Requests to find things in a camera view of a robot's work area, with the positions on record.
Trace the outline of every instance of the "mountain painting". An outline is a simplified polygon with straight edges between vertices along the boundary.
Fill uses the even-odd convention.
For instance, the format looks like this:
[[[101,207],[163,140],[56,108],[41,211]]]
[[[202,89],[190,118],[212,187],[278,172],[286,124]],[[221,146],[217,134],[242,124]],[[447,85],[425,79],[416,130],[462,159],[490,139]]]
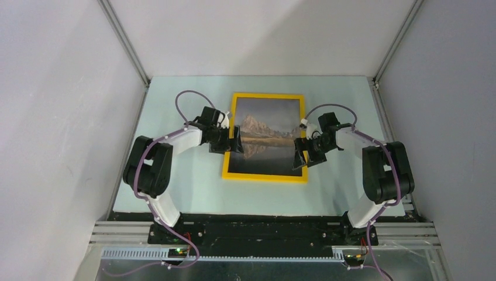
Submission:
[[[244,153],[230,153],[228,173],[246,176],[303,176],[302,169],[292,169],[294,139],[301,137],[299,123],[302,96],[283,96],[285,98],[236,99],[234,125],[240,127]]]

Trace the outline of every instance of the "black mounting plate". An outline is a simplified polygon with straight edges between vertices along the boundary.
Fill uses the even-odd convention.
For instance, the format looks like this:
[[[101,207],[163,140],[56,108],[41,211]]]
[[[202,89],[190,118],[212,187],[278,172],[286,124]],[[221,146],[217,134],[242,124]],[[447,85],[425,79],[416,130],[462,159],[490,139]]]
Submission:
[[[181,214],[174,230],[185,237],[189,233],[202,256],[326,257],[333,256],[332,246],[360,245],[360,238],[347,239],[342,225],[327,218],[335,219]],[[374,227],[370,233],[371,243],[378,245]],[[184,245],[185,242],[154,223],[148,244]]]

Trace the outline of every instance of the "gray wall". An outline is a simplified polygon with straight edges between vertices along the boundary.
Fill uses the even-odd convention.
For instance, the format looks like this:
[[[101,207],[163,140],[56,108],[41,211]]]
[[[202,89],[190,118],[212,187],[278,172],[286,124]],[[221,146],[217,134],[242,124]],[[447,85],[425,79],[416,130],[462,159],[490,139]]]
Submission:
[[[413,2],[127,0],[112,5],[150,77],[372,76]]]
[[[143,86],[96,0],[2,1],[0,279],[72,280]]]
[[[494,280],[496,2],[426,1],[380,90],[455,280]]]

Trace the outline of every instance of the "yellow picture frame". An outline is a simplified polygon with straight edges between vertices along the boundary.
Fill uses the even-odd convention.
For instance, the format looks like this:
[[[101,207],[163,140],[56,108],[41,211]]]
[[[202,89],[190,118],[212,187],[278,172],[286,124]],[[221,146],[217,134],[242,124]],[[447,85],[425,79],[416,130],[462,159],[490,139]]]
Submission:
[[[281,100],[298,100],[299,101],[299,120],[305,117],[305,98],[301,94],[263,94],[251,92],[236,92],[233,95],[231,104],[230,137],[233,137],[233,130],[236,120],[236,107],[239,98],[254,99],[281,99]],[[301,130],[300,137],[305,137],[304,130]],[[303,167],[300,176],[282,176],[273,174],[251,174],[251,173],[233,173],[229,171],[230,152],[224,154],[224,163],[222,166],[222,178],[228,180],[254,180],[254,181],[276,181],[283,183],[307,183],[308,168]]]

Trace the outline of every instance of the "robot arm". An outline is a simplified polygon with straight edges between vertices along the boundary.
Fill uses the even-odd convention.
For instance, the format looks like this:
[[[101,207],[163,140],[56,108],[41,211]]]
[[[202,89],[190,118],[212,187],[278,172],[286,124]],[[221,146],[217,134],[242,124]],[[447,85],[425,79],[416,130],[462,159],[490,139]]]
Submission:
[[[361,159],[365,194],[355,207],[344,214],[343,223],[352,229],[364,229],[385,204],[391,204],[397,198],[397,188],[385,152],[364,134],[357,133],[350,124],[341,124],[334,113],[320,116],[319,124],[322,132],[307,120],[302,120],[300,127],[306,129],[307,137],[295,140],[293,169],[323,163],[327,161],[325,153],[336,148],[352,152]],[[401,196],[412,193],[415,185],[405,146],[401,142],[391,142],[385,143],[385,147],[398,173]],[[308,161],[303,151],[307,151]]]
[[[180,217],[180,212],[167,190],[174,157],[204,143],[209,144],[211,153],[223,154],[227,151],[243,153],[238,126],[234,127],[234,138],[229,138],[228,114],[229,112],[205,107],[201,116],[188,122],[187,126],[166,135],[164,140],[156,144],[146,156],[145,159],[153,160],[153,163],[143,164],[137,190],[141,196],[147,197],[147,204],[150,204],[158,217],[168,226],[174,226]],[[131,187],[140,158],[152,141],[152,138],[140,136],[133,145],[123,173],[124,182]]]

